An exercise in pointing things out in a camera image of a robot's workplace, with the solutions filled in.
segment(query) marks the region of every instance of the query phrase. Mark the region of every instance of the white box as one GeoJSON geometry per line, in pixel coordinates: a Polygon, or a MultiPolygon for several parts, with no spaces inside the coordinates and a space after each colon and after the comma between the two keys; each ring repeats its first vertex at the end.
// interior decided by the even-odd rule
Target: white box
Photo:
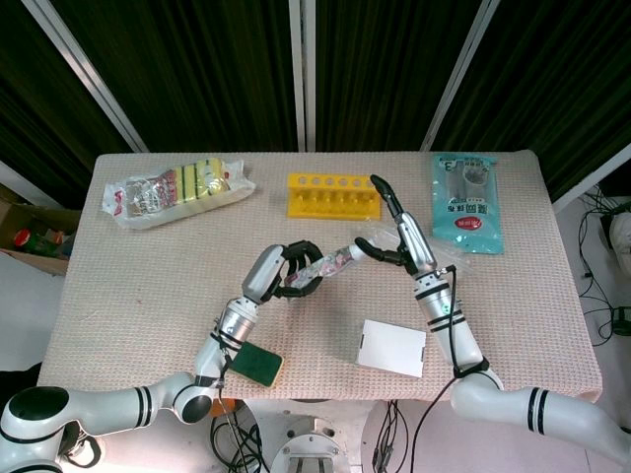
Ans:
{"type": "Polygon", "coordinates": [[[424,355],[425,332],[364,320],[358,365],[421,377],[424,355]]]}

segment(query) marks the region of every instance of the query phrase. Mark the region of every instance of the cable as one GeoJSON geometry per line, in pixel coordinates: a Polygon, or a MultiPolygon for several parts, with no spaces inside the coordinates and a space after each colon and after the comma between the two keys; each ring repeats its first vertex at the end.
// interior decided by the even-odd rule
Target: cable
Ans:
{"type": "Polygon", "coordinates": [[[409,447],[409,430],[407,427],[407,421],[398,408],[398,401],[388,401],[386,404],[386,414],[384,415],[384,421],[380,428],[377,442],[375,444],[375,450],[373,451],[373,472],[374,473],[387,473],[386,467],[393,452],[393,445],[398,432],[398,420],[401,420],[403,427],[405,428],[405,451],[398,467],[394,473],[398,473],[403,468],[403,463],[407,458],[407,451],[409,447]]]}
{"type": "Polygon", "coordinates": [[[590,278],[590,284],[587,286],[587,288],[584,291],[582,291],[579,294],[579,298],[581,298],[581,299],[589,299],[589,300],[593,300],[593,301],[598,301],[598,302],[603,303],[603,304],[606,305],[606,307],[604,307],[604,308],[599,308],[599,309],[594,309],[594,310],[589,310],[587,312],[583,312],[584,315],[587,315],[588,313],[593,313],[593,312],[597,312],[597,311],[604,311],[604,310],[609,310],[609,312],[610,312],[609,320],[607,322],[601,324],[598,327],[598,329],[597,329],[598,336],[602,339],[602,341],[599,342],[599,343],[592,344],[593,347],[599,347],[599,346],[602,346],[605,343],[607,343],[611,339],[611,337],[613,336],[613,330],[610,330],[608,335],[603,335],[602,334],[602,329],[606,325],[608,325],[608,324],[610,324],[612,322],[613,316],[614,316],[614,312],[613,312],[613,306],[609,302],[609,299],[608,299],[604,289],[602,288],[602,286],[600,285],[600,283],[596,279],[596,276],[594,275],[592,267],[590,266],[590,263],[588,262],[587,258],[585,257],[585,254],[583,253],[583,243],[585,242],[585,238],[587,237],[587,234],[588,234],[589,216],[591,214],[611,215],[611,214],[617,212],[617,210],[619,208],[619,205],[617,204],[617,202],[609,201],[606,198],[603,201],[602,192],[601,192],[599,187],[596,188],[596,195],[590,194],[590,193],[586,193],[585,195],[588,198],[590,198],[592,202],[587,202],[583,198],[581,198],[581,200],[586,205],[591,206],[592,208],[590,210],[586,211],[583,214],[583,217],[581,218],[581,222],[579,224],[578,240],[579,240],[579,257],[580,257],[581,262],[583,263],[583,267],[584,267],[584,269],[586,271],[585,272],[585,277],[590,278]],[[602,298],[601,297],[596,297],[596,296],[588,296],[588,293],[592,290],[593,287],[596,287],[598,289],[598,291],[602,295],[602,298]]]}
{"type": "Polygon", "coordinates": [[[239,450],[239,455],[241,456],[241,460],[243,462],[244,470],[247,471],[247,463],[245,462],[244,450],[242,449],[242,445],[237,438],[237,433],[235,432],[235,428],[233,427],[233,423],[230,421],[230,416],[228,415],[228,411],[226,410],[226,406],[224,405],[224,400],[221,398],[221,391],[223,389],[219,388],[219,404],[221,405],[221,409],[224,411],[226,415],[226,421],[228,422],[228,426],[230,427],[231,432],[233,433],[233,437],[235,438],[235,443],[237,444],[237,448],[239,450]]]}
{"type": "Polygon", "coordinates": [[[228,468],[229,473],[248,471],[250,465],[256,465],[254,470],[256,473],[260,472],[261,468],[269,472],[269,467],[265,463],[262,455],[262,442],[258,424],[252,425],[249,431],[247,431],[239,425],[237,413],[233,413],[233,426],[233,423],[230,422],[230,415],[227,414],[225,407],[222,407],[222,409],[224,409],[224,413],[226,414],[226,421],[217,425],[218,418],[213,418],[210,424],[210,446],[217,459],[228,468]],[[217,435],[225,427],[231,429],[233,438],[237,442],[237,451],[232,458],[225,457],[217,447],[217,435]]]}
{"type": "Polygon", "coordinates": [[[414,432],[414,439],[412,440],[412,458],[410,461],[410,473],[414,473],[414,453],[416,450],[416,441],[418,440],[418,433],[421,430],[421,426],[423,426],[423,422],[425,422],[425,419],[427,418],[432,408],[436,405],[438,401],[441,400],[441,397],[443,397],[443,394],[445,394],[445,392],[450,388],[450,386],[454,384],[454,381],[456,381],[455,377],[452,378],[452,380],[449,381],[447,384],[445,384],[443,389],[441,389],[441,392],[438,393],[438,396],[436,396],[434,400],[432,401],[432,403],[427,407],[427,409],[425,409],[425,412],[423,413],[423,417],[421,417],[421,420],[418,422],[418,426],[416,427],[416,431],[414,432]]]}
{"type": "Polygon", "coordinates": [[[454,364],[454,372],[460,372],[460,366],[456,359],[456,344],[454,343],[454,307],[456,305],[456,267],[450,266],[449,272],[452,273],[452,301],[450,302],[450,352],[452,354],[452,363],[454,364]]]}

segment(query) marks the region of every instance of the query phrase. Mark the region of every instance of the textured tablecloth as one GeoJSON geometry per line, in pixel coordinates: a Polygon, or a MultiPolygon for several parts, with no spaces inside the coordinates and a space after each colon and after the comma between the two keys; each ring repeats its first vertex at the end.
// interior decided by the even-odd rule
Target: textured tablecloth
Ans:
{"type": "MultiPolygon", "coordinates": [[[[200,154],[101,156],[86,200],[40,384],[117,389],[192,371],[195,353],[267,245],[310,239],[322,252],[352,241],[356,222],[289,220],[288,172],[377,173],[425,232],[432,228],[431,154],[231,154],[257,184],[248,199],[145,231],[101,211],[106,182],[186,164],[200,154]]],[[[493,153],[506,253],[470,255],[457,295],[508,389],[536,385],[595,400],[601,379],[536,156],[493,153]]],[[[389,221],[386,206],[384,221],[389,221]]],[[[428,336],[422,379],[354,364],[363,321],[426,329],[401,269],[363,262],[304,300],[273,299],[250,341],[280,354],[273,389],[228,374],[237,398],[433,398],[450,379],[428,336]]]]}

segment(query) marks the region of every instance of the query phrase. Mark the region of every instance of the packaged sponge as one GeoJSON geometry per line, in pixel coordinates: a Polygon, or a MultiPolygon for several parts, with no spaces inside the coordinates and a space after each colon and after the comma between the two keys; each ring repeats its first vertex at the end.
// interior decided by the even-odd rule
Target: packaged sponge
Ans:
{"type": "Polygon", "coordinates": [[[103,210],[122,227],[142,230],[237,202],[254,189],[243,161],[209,158],[108,184],[103,210]]]}

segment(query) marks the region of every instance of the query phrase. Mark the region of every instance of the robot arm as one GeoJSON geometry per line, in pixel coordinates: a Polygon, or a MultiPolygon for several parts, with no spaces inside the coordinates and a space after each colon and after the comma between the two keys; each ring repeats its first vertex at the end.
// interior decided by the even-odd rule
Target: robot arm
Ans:
{"type": "Polygon", "coordinates": [[[429,329],[437,337],[445,360],[455,366],[458,381],[451,396],[454,410],[471,421],[513,424],[575,443],[631,471],[631,436],[594,404],[537,387],[504,391],[501,380],[482,356],[458,303],[453,301],[450,284],[443,279],[449,270],[437,270],[420,227],[403,211],[387,182],[375,175],[371,181],[397,223],[401,245],[397,251],[383,251],[362,238],[355,242],[379,261],[404,266],[414,279],[414,296],[429,329]]]}
{"type": "Polygon", "coordinates": [[[61,387],[32,387],[16,394],[0,420],[0,472],[58,472],[55,462],[67,424],[78,422],[96,437],[151,425],[158,410],[169,409],[184,423],[203,419],[221,393],[224,374],[258,319],[258,307],[275,297],[301,297],[313,292],[321,278],[301,290],[281,286],[280,271],[289,272],[322,258],[308,241],[272,245],[246,276],[243,295],[226,305],[195,359],[195,377],[175,373],[150,386],[118,391],[86,392],[61,387]]]}

